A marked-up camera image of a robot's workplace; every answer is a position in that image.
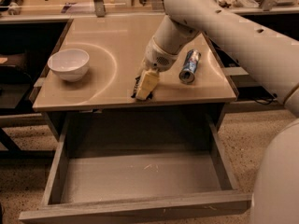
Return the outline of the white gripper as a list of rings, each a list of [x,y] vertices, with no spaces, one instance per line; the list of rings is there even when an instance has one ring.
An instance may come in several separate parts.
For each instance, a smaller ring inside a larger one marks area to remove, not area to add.
[[[140,80],[135,98],[137,100],[146,100],[159,83],[159,72],[169,70],[177,58],[177,55],[162,50],[152,38],[146,46],[142,67],[139,67],[136,74],[136,77],[140,77]]]

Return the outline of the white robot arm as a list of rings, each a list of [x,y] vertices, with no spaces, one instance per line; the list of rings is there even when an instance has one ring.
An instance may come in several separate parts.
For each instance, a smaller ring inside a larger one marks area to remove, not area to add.
[[[165,16],[149,41],[133,96],[145,100],[183,47],[206,33],[275,95],[296,120],[272,140],[256,176],[249,224],[299,224],[299,44],[221,8],[215,0],[164,0]]]

